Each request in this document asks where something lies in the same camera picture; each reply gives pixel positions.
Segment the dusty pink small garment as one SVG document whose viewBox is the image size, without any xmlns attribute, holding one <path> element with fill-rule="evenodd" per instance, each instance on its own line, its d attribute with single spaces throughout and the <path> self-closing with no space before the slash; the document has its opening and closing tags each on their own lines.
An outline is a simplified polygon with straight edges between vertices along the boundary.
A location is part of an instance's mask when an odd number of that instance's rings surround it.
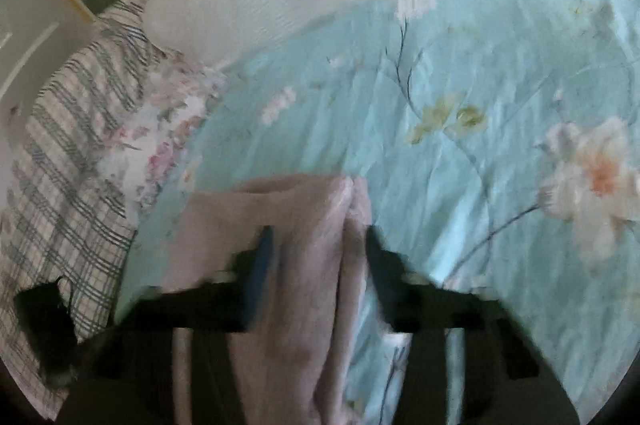
<svg viewBox="0 0 640 425">
<path fill-rule="evenodd" d="M 367 182 L 293 175 L 194 193 L 169 246 L 163 288 L 226 267 L 273 229 L 267 282 L 250 330 L 230 336 L 234 385 L 250 424 L 357 424 L 344 390 L 367 278 Z"/>
</svg>

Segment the plaid checked blanket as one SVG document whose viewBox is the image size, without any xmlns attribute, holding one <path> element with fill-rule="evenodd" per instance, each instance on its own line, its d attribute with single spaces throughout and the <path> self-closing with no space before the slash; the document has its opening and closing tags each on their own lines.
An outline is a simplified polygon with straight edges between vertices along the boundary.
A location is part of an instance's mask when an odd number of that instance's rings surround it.
<svg viewBox="0 0 640 425">
<path fill-rule="evenodd" d="M 91 43 L 39 90 L 12 164 L 1 217 L 1 361 L 44 419 L 56 418 L 66 393 L 44 385 L 13 298 L 39 283 L 70 280 L 79 339 L 105 330 L 115 311 L 134 228 L 96 162 L 107 139 L 141 106 L 164 56 L 142 29 L 145 2 L 116 0 L 99 15 Z"/>
</svg>

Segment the pink floral pillow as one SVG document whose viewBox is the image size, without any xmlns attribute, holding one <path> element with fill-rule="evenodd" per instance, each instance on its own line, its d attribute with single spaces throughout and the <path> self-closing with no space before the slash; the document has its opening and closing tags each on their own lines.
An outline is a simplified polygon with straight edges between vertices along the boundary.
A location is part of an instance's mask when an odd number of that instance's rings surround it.
<svg viewBox="0 0 640 425">
<path fill-rule="evenodd" d="M 127 114 L 103 145 L 96 171 L 122 196 L 125 218 L 138 226 L 175 166 L 186 144 L 218 104 L 228 78 L 201 64 L 169 55 L 152 67 L 142 101 Z"/>
</svg>

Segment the light blue floral bedsheet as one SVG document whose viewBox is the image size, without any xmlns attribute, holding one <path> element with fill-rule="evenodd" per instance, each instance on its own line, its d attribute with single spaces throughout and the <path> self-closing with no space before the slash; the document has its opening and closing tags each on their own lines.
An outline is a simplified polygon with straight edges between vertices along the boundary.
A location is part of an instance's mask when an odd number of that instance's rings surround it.
<svg viewBox="0 0 640 425">
<path fill-rule="evenodd" d="M 639 0 L 366 0 L 226 69 L 142 223 L 117 309 L 160 282 L 186 201 L 366 178 L 373 221 L 451 289 L 489 287 L 591 421 L 639 350 L 639 222 L 568 148 L 639 166 Z"/>
</svg>

